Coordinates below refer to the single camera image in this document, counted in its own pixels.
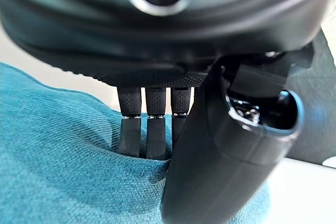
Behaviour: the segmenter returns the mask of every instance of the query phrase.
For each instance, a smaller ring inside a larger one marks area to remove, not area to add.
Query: black rubber pad
[[[146,158],[164,160],[165,151],[165,118],[148,118]]]
[[[140,154],[140,118],[122,119],[118,153],[131,157]]]
[[[187,119],[186,115],[181,116],[172,116],[172,140],[173,140],[173,148],[175,148],[177,144],[177,140],[179,139],[180,133],[182,131],[185,120]]]

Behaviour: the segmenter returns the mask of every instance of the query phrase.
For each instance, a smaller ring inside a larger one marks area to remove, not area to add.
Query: teal fabric
[[[169,160],[115,153],[119,112],[3,63],[0,94],[0,223],[161,223]],[[230,223],[262,223],[268,209],[264,186]]]

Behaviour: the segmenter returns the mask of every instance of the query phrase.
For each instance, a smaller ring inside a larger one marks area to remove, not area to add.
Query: black cylindrical housing
[[[200,88],[174,149],[161,202],[164,223],[231,219],[301,131],[303,106],[293,92],[288,108],[293,124],[277,129],[238,115],[220,82],[208,80]]]

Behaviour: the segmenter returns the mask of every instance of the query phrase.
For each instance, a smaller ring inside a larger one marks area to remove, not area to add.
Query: white surface
[[[268,181],[265,224],[336,223],[336,169],[285,158]]]
[[[327,160],[325,160],[322,164],[325,166],[336,168],[336,157],[330,157]]]
[[[336,64],[336,0],[330,0],[322,22],[322,29]]]

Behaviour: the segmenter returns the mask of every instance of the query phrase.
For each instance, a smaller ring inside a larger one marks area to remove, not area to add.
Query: fabric surface
[[[115,151],[121,114],[0,63],[0,223],[161,223],[167,160]],[[145,115],[141,155],[145,154]],[[262,223],[267,186],[230,221]]]

